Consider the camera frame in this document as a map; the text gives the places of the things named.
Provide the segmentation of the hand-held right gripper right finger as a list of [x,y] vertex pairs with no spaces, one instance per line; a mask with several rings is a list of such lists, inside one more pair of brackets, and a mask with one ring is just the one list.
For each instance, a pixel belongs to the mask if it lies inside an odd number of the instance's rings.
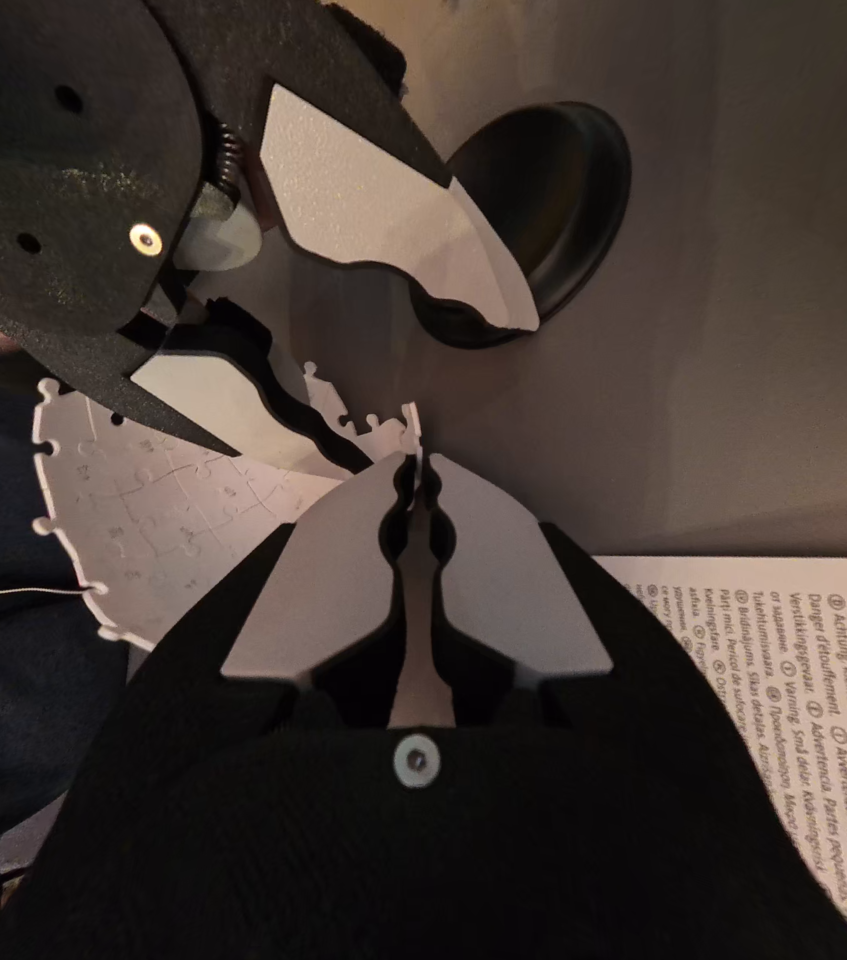
[[442,454],[427,458],[438,622],[520,686],[609,674],[612,659],[537,517]]

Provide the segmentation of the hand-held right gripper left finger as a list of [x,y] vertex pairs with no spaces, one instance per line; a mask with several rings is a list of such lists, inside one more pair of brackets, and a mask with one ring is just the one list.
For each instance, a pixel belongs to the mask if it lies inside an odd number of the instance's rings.
[[229,679],[300,682],[382,630],[403,599],[417,458],[392,453],[297,520],[224,662]]

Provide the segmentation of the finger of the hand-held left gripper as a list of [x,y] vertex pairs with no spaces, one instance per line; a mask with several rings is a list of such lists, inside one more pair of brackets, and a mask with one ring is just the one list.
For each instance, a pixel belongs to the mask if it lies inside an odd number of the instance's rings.
[[372,417],[360,435],[334,388],[311,395],[302,369],[270,330],[225,297],[198,321],[165,326],[141,311],[131,340],[154,352],[131,382],[249,460],[343,481],[395,452],[395,421]]
[[344,267],[390,268],[426,301],[493,332],[539,329],[517,259],[456,177],[441,186],[280,84],[259,160],[297,249]]

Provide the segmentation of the assembled white puzzle section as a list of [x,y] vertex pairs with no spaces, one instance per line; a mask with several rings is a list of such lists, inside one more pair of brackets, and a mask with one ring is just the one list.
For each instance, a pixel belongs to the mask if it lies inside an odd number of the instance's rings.
[[125,418],[45,378],[33,411],[45,514],[106,641],[151,651],[283,523],[340,479],[229,457]]

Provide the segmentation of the white puzzle piece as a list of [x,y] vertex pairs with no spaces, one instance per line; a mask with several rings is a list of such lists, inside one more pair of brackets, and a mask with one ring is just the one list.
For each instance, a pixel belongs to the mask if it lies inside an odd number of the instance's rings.
[[410,401],[402,404],[401,414],[405,424],[401,441],[402,448],[415,461],[415,502],[420,504],[422,509],[430,512],[434,509],[436,503],[436,487],[433,486],[434,480],[429,474],[429,455],[425,450],[423,427],[417,403]]

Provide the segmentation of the black round ball stand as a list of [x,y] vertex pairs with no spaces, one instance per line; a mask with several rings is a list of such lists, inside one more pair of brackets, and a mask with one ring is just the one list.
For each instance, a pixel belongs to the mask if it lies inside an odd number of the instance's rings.
[[543,102],[500,115],[441,161],[425,137],[400,153],[442,184],[454,177],[513,256],[541,325],[592,278],[631,192],[624,131],[587,102]]

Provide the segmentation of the white instruction leaflet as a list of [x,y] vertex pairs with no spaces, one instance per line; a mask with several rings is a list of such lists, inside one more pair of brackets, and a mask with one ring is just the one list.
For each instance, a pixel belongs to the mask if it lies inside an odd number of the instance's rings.
[[597,561],[694,660],[847,918],[847,558]]

